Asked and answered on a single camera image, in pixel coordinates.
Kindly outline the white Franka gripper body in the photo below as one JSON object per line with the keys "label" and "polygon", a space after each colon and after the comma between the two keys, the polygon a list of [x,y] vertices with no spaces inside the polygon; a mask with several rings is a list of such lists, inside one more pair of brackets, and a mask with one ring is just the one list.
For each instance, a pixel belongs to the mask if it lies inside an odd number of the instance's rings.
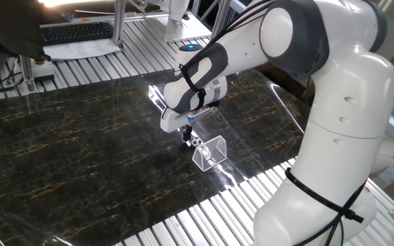
{"label": "white Franka gripper body", "polygon": [[209,115],[212,110],[213,107],[205,105],[201,109],[179,114],[166,107],[161,111],[160,129],[166,133],[171,133],[184,126],[192,126],[195,122]]}

